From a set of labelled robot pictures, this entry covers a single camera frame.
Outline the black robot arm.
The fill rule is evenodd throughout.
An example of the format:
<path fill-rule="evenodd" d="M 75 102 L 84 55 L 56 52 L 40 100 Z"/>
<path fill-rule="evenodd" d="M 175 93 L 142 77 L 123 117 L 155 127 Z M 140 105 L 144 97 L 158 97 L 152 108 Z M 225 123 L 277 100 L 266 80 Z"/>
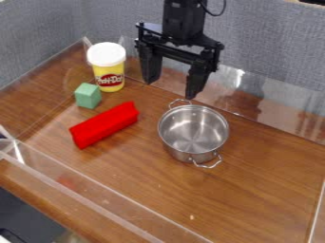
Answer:
<path fill-rule="evenodd" d="M 186 98 L 203 90 L 210 74 L 218 70 L 222 43 L 203 33 L 207 0 L 163 0 L 162 24 L 136 23 L 135 48 L 140 73 L 147 84 L 162 75 L 163 57 L 190 65 Z"/>

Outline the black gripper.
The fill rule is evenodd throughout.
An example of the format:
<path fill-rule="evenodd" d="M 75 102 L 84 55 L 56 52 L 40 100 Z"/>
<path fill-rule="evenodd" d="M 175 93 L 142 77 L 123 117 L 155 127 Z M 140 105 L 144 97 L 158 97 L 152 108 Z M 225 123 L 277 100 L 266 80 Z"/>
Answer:
<path fill-rule="evenodd" d="M 190 65 L 187 73 L 186 98 L 194 99 L 203 90 L 211 70 L 217 70 L 222 43 L 199 32 L 193 37 L 179 39 L 163 33 L 163 26 L 138 22 L 136 49 L 140 73 L 147 84 L 162 75 L 163 57 Z"/>

